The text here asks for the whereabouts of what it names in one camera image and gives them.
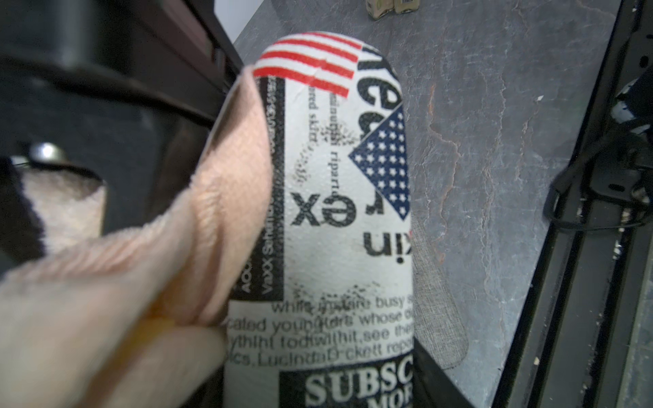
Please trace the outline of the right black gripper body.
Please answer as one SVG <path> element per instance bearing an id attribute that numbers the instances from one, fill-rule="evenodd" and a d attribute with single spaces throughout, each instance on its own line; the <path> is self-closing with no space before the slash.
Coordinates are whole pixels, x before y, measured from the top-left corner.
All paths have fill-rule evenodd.
<path id="1" fill-rule="evenodd" d="M 165 212 L 241 67 L 211 1 L 4 1 L 2 264 L 45 253 L 22 169 L 99 182 L 102 234 Z"/>

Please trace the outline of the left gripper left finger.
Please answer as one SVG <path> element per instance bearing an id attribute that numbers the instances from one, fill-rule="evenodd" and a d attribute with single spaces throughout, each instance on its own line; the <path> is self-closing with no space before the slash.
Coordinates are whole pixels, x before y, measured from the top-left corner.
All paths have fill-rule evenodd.
<path id="1" fill-rule="evenodd" d="M 223 395 L 224 367 L 221 367 L 185 401 L 182 408 L 222 408 Z"/>

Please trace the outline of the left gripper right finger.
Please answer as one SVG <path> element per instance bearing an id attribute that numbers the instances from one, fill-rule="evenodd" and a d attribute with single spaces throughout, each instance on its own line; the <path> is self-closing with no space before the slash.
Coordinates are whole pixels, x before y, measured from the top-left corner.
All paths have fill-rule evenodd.
<path id="1" fill-rule="evenodd" d="M 414 407 L 473 408 L 473 405 L 416 338 L 414 339 L 413 360 Z"/>

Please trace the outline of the grey oval eyeglass case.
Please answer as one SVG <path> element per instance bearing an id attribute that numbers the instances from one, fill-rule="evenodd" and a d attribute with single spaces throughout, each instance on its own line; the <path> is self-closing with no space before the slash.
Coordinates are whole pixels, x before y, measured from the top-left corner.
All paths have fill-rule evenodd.
<path id="1" fill-rule="evenodd" d="M 444 370 L 466 357 L 469 340 L 457 305 L 422 224 L 412 225 L 415 337 Z"/>

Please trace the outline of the brown spice bottle near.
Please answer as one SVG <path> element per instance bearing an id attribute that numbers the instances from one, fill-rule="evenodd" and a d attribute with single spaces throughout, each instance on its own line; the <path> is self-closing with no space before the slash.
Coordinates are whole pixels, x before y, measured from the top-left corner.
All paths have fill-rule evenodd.
<path id="1" fill-rule="evenodd" d="M 366 0 L 367 13 L 373 20 L 379 20 L 395 9 L 393 0 Z"/>

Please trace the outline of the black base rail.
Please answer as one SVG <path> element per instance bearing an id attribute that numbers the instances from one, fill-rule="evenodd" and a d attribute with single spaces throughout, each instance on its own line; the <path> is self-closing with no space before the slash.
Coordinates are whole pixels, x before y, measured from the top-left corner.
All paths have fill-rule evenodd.
<path id="1" fill-rule="evenodd" d="M 622 2 L 496 407 L 624 407 L 652 277 L 652 4 Z"/>

